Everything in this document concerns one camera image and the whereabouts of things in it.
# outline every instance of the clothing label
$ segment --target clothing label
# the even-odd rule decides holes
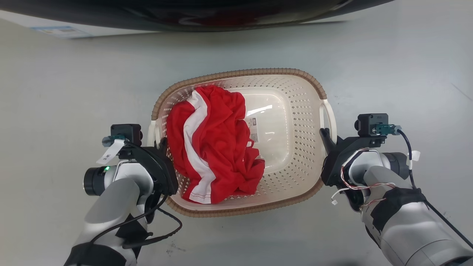
[[[255,143],[259,143],[258,139],[258,122],[256,117],[247,117],[245,118],[246,124],[250,129],[250,139]]]
[[[54,26],[54,27],[32,27],[31,29],[35,31],[39,31],[42,33],[46,33],[49,35],[53,35],[59,38],[84,38],[84,37],[91,37],[92,35],[88,34],[87,32],[83,32],[76,28],[70,26]]]
[[[115,140],[114,143],[107,149],[107,151],[103,154],[100,159],[98,159],[97,163],[99,164],[107,164],[110,162],[117,153],[125,146],[125,140]]]

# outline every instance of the laundry basket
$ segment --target laundry basket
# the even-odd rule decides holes
[[[219,217],[255,213],[300,203],[323,185],[325,157],[319,129],[324,110],[331,138],[337,130],[332,108],[317,80],[297,69],[252,69],[212,74],[170,86],[159,97],[151,116],[148,146],[166,136],[166,118],[172,107],[185,101],[199,86],[216,85],[245,98],[247,118],[255,118],[254,147],[265,160],[265,171],[254,195],[234,195],[219,204],[199,204],[181,197],[189,179],[176,172],[179,189],[167,204],[191,217]]]

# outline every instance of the black cable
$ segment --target black cable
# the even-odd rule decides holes
[[[412,148],[411,148],[411,143],[409,142],[409,139],[407,138],[406,134],[398,129],[397,130],[399,132],[399,134],[401,134],[401,136],[404,138],[404,140],[406,141],[406,144],[407,144],[407,150],[409,151],[409,161],[412,161]],[[415,186],[415,183],[414,183],[414,176],[412,175],[412,169],[409,169],[409,177],[411,179],[411,184],[412,184],[412,188],[413,189],[416,189],[417,187]]]
[[[461,237],[461,239],[463,239],[463,241],[465,241],[465,243],[470,246],[471,248],[473,248],[473,243],[471,243],[462,233],[460,233],[460,231],[452,225],[452,223],[447,220],[447,218],[445,218],[434,206],[432,206],[432,204],[430,204],[429,201],[425,201],[425,203],[427,204],[427,206],[432,209],[436,215],[438,215],[459,237]]]
[[[123,244],[122,248],[124,248],[124,249],[138,248],[138,247],[146,246],[146,245],[149,245],[149,244],[153,244],[153,243],[159,242],[161,240],[165,240],[166,238],[176,234],[182,228],[182,222],[177,217],[175,217],[174,215],[166,212],[165,210],[163,210],[161,208],[158,208],[158,211],[160,211],[160,212],[164,213],[165,215],[173,218],[176,222],[179,223],[179,227],[176,228],[174,231],[172,231],[169,234],[166,234],[164,236],[155,237],[155,238],[151,238],[151,239],[146,239],[144,241],[136,242],[136,243],[125,243],[125,244]]]

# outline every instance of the gray floor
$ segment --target gray floor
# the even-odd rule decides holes
[[[422,152],[425,195],[473,238],[473,2],[399,0],[337,24],[213,34],[60,40],[0,21],[0,261],[62,265],[95,198],[84,171],[109,126],[148,126],[173,83],[220,71],[291,67],[324,86],[342,137],[360,113],[386,112]],[[389,137],[383,151],[406,151]],[[294,206],[191,219],[143,248],[140,265],[386,266],[333,188]],[[151,229],[173,229],[159,217]]]

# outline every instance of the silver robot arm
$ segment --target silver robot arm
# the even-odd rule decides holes
[[[84,190],[100,197],[87,213],[84,230],[65,266],[134,266],[142,246],[164,240],[181,229],[179,219],[160,209],[178,187],[172,161],[166,156],[167,139],[157,143],[158,147],[141,147],[140,130],[137,124],[112,125],[111,136],[102,140],[104,146],[111,146],[105,154],[118,151],[121,160],[115,166],[87,170]],[[148,233],[147,225],[156,210],[173,218],[179,227],[164,236],[149,238],[153,233]]]
[[[412,200],[407,199],[407,202],[414,202],[401,205],[403,197],[419,195],[394,193],[398,189],[412,191],[408,181],[395,174],[389,166],[365,165],[367,171],[363,180],[367,186],[395,184],[395,188],[377,186],[369,189],[365,200],[367,205],[360,209],[368,234],[392,265],[457,266],[464,265],[464,262],[473,257],[473,251],[464,248],[450,235],[425,202],[416,202],[414,197]]]
[[[445,223],[473,245],[413,187],[407,157],[374,149],[385,143],[388,134],[403,134],[400,126],[388,124],[387,114],[364,114],[358,116],[355,128],[359,137],[339,137],[337,143],[330,140],[327,129],[321,129],[328,153],[321,178],[345,194],[388,261],[393,266],[472,266],[473,251],[463,247]]]
[[[139,251],[135,254],[132,249],[122,247],[126,238],[130,237],[129,234],[120,232],[124,227],[106,233],[93,244],[90,241],[101,232],[126,221],[130,215],[136,217],[143,214],[136,205],[139,197],[140,189],[132,179],[124,178],[111,183],[87,213],[84,230],[74,243],[64,265],[100,265],[103,260],[111,263],[110,265],[136,265]],[[133,225],[137,233],[144,233],[146,237],[147,228],[145,218],[137,220]]]

